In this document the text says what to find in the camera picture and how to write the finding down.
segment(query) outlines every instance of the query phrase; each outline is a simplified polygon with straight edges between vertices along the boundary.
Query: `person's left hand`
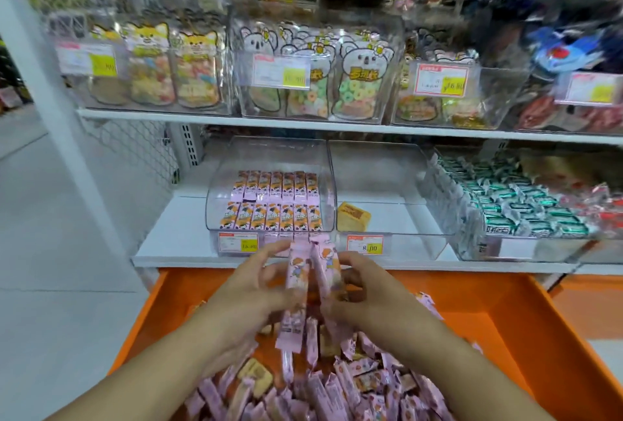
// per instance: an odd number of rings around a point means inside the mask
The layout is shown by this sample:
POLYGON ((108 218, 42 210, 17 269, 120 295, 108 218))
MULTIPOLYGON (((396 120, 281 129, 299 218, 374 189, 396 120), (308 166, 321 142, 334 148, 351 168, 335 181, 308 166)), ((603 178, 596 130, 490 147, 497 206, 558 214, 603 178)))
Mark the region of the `person's left hand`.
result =
POLYGON ((285 274, 288 263, 264 266, 266 260, 291 243, 282 240, 258 249, 195 311, 189 323, 200 325, 213 347, 209 372, 214 374, 243 357, 272 313, 305 303, 300 290, 267 287, 275 277, 285 274))

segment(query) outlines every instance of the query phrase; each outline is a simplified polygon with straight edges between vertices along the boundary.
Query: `yellow price label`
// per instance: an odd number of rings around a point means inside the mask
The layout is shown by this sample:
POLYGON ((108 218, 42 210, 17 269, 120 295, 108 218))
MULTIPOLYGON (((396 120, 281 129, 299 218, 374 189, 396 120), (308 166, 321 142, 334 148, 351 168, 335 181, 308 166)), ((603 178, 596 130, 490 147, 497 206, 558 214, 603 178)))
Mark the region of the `yellow price label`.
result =
POLYGON ((365 251, 369 254, 381 255, 383 253, 383 244, 366 244, 365 251))
POLYGON ((241 239, 240 240, 241 252, 256 252, 257 251, 257 238, 256 239, 241 239))
POLYGON ((465 93, 465 78, 445 76, 441 83, 441 94, 463 96, 465 93))
POLYGON ((591 102, 612 102, 612 94, 614 94, 614 85, 598 84, 592 89, 591 102))
POLYGON ((116 76, 115 57, 111 55, 89 54, 93 66, 93 76, 116 76))
POLYGON ((305 68, 284 68, 284 86, 286 88, 305 88, 305 68))

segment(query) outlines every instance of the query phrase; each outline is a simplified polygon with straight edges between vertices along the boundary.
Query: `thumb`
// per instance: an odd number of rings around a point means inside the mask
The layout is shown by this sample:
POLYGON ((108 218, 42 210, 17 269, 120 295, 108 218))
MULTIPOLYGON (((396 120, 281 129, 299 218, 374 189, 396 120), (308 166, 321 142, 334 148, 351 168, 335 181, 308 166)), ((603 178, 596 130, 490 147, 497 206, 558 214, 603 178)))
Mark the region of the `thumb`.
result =
POLYGON ((320 305, 320 312, 327 319, 348 323, 357 329, 366 321, 366 303, 350 303, 336 299, 325 299, 320 305))
POLYGON ((265 290, 264 304, 269 313, 276 311, 284 311, 286 309, 292 309, 299 304, 305 304, 306 294, 300 288, 289 288, 287 290, 283 288, 273 288, 271 290, 265 290))

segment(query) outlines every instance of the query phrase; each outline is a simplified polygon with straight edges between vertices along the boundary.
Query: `forearm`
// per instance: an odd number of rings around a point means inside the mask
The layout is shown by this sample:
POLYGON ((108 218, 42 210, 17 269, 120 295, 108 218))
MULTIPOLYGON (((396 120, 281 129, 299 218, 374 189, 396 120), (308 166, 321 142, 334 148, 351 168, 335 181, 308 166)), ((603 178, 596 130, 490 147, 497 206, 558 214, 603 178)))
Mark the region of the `forearm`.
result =
POLYGON ((553 421, 524 390, 445 325, 420 340, 419 369, 461 421, 553 421))
POLYGON ((122 365, 49 421, 168 420, 197 385, 214 344, 189 321, 122 365))

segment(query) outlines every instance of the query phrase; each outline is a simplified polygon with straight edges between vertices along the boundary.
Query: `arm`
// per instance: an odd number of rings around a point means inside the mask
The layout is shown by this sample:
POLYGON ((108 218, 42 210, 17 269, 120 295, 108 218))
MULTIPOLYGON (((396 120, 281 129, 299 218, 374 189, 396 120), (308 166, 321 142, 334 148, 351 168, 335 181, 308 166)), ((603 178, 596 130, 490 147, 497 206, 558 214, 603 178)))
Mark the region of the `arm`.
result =
POLYGON ((297 291, 266 288, 287 262, 264 267, 289 241, 269 244, 242 263, 179 329, 152 344, 48 421, 168 420, 201 378, 250 349, 270 313, 299 303, 297 291))
POLYGON ((360 302, 330 301, 325 317, 351 324, 439 387, 462 421, 553 421, 493 363, 433 316, 392 275, 362 255, 344 252, 347 283, 363 289, 360 302))

